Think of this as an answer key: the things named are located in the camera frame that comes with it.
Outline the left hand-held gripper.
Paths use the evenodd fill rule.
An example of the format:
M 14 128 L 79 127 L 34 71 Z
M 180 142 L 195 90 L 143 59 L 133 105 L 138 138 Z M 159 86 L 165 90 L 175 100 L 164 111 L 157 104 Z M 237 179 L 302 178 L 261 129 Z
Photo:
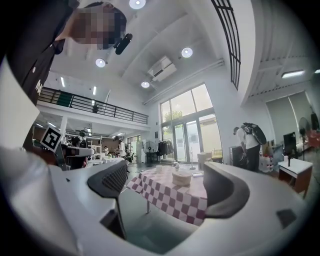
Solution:
M 55 128 L 48 127 L 40 140 L 40 144 L 55 155 L 57 165 L 63 171 L 85 168 L 88 157 L 95 154 L 95 150 L 88 147 L 85 132 L 73 136 L 70 141 Z

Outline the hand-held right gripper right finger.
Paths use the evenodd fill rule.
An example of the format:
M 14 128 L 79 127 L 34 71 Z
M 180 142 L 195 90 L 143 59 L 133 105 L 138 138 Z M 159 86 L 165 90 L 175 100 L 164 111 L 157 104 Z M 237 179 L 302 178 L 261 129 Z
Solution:
M 306 216 L 305 201 L 285 182 L 231 165 L 204 164 L 207 195 L 205 218 L 226 221 L 248 234 L 277 234 L 299 227 Z

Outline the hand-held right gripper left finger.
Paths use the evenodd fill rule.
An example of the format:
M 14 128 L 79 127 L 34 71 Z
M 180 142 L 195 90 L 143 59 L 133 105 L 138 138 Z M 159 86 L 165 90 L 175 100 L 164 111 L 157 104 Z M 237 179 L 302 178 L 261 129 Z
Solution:
M 123 160 L 67 171 L 51 165 L 49 170 L 52 180 L 62 181 L 86 212 L 113 234 L 126 239 L 119 206 L 119 196 L 128 179 Z

